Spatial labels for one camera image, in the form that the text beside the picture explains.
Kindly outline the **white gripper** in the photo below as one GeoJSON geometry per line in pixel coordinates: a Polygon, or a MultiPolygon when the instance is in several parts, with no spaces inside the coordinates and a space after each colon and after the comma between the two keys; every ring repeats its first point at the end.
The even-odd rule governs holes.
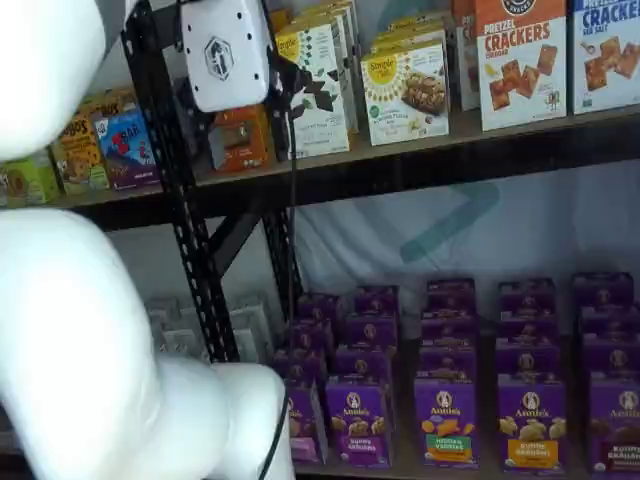
{"type": "MultiPolygon", "coordinates": [[[[270,85],[268,18],[261,1],[188,1],[180,6],[181,33],[192,95],[207,114],[205,146],[214,170],[226,167],[217,112],[259,104],[270,85]]],[[[295,152],[292,101],[311,81],[296,63],[272,56],[272,136],[278,160],[295,152]]]]}

